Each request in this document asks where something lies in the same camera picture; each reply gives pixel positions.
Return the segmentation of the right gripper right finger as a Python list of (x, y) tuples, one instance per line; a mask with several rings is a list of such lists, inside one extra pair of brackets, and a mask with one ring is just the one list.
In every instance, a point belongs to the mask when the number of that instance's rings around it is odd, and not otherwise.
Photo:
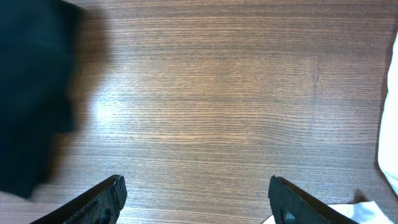
[(283, 177), (271, 177), (268, 199), (276, 224), (357, 224)]

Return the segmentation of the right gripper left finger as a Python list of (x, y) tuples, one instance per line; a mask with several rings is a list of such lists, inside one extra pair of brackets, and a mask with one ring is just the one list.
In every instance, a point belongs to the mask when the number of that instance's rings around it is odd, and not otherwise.
[(112, 175), (32, 224), (113, 224), (126, 199), (124, 177)]

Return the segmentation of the black polo shirt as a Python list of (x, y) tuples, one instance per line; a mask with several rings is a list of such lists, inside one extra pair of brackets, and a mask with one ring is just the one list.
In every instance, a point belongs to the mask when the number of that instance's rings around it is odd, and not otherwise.
[(82, 10), (66, 1), (1, 1), (1, 190), (29, 198), (52, 139), (73, 129), (68, 89)]

